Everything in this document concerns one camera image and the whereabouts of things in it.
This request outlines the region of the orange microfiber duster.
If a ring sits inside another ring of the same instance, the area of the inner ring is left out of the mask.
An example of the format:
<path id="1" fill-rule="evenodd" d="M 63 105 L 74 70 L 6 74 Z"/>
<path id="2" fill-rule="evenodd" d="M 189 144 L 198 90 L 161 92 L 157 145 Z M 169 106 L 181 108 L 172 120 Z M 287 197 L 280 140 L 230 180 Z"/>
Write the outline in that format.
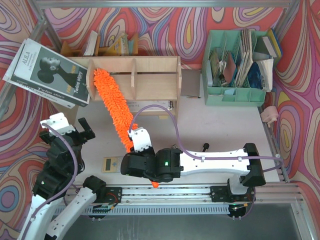
<path id="1" fill-rule="evenodd" d="M 102 68 L 93 72 L 93 83 L 105 107 L 110 113 L 115 130 L 127 152 L 134 146 L 130 141 L 128 131 L 137 129 L 138 125 L 132 123 L 133 115 L 127 101 L 114 77 Z"/>

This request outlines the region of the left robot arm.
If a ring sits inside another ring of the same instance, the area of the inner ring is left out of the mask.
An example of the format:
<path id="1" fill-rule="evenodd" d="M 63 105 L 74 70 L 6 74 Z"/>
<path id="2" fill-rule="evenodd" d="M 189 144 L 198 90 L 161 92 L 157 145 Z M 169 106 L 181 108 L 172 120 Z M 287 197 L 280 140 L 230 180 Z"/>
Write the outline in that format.
<path id="1" fill-rule="evenodd" d="M 96 136 L 84 117 L 78 122 L 83 128 L 81 132 L 69 124 L 63 113 L 40 122 L 44 130 L 39 136 L 49 145 L 48 160 L 36 177 L 20 240 L 61 240 L 91 204 L 97 203 L 109 213 L 121 203 L 122 188 L 108 187 L 103 180 L 91 175 L 65 209 L 53 217 L 76 176 L 85 168 L 81 154 L 83 144 Z"/>

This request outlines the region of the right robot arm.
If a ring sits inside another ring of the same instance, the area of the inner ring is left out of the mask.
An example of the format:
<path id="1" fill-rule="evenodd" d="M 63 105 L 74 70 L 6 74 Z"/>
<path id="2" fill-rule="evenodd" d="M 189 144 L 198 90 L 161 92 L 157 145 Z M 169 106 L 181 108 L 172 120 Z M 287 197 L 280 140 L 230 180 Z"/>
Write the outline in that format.
<path id="1" fill-rule="evenodd" d="M 191 152 L 179 148 L 153 148 L 124 155 L 120 173 L 145 178 L 154 183 L 170 183 L 174 179 L 198 173 L 227 173 L 229 196 L 245 195 L 249 189 L 266 184 L 257 147 L 246 143 L 243 148 L 226 152 Z"/>

